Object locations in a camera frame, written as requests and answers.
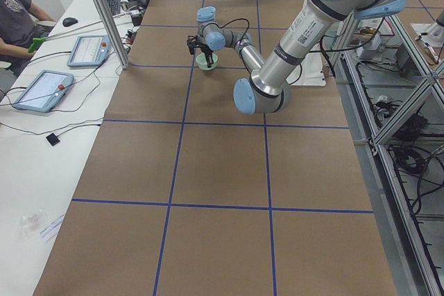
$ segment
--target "person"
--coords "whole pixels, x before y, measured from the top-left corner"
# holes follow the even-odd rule
[[[54,21],[32,0],[0,0],[0,61],[10,62],[8,69],[16,76],[35,53],[28,52],[33,38],[49,34],[47,29],[34,23],[30,14],[40,21]]]

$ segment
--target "person's arm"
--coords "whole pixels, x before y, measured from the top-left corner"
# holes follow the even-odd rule
[[[12,57],[23,59],[31,59],[35,54],[35,51],[29,53],[28,49],[22,48],[21,46],[7,44],[0,38],[0,54],[11,55]]]
[[[31,3],[28,12],[34,17],[38,18],[40,21],[54,21],[54,19],[48,13],[34,3]]]

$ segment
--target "bowl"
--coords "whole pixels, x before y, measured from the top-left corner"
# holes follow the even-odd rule
[[[196,62],[197,62],[197,65],[199,66],[199,69],[202,69],[203,71],[209,71],[217,66],[217,54],[213,53],[214,64],[211,65],[210,68],[207,66],[207,60],[205,59],[204,53],[200,53],[199,55],[197,55]]]

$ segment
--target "black connector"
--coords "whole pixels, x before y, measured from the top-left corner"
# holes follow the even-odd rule
[[[59,138],[54,133],[51,133],[49,136],[47,136],[46,140],[48,140],[51,146],[55,146],[57,143],[60,142]]]

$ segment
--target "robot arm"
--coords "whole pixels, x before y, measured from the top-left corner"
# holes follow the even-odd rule
[[[205,54],[209,57],[212,51],[232,47],[244,61],[250,77],[234,86],[234,102],[241,112],[277,112],[291,99],[287,77],[334,22],[344,20],[351,12],[356,19],[393,15],[406,3],[407,0],[305,0],[301,12],[266,60],[245,34],[219,28],[214,22],[200,25],[196,43],[208,47]]]

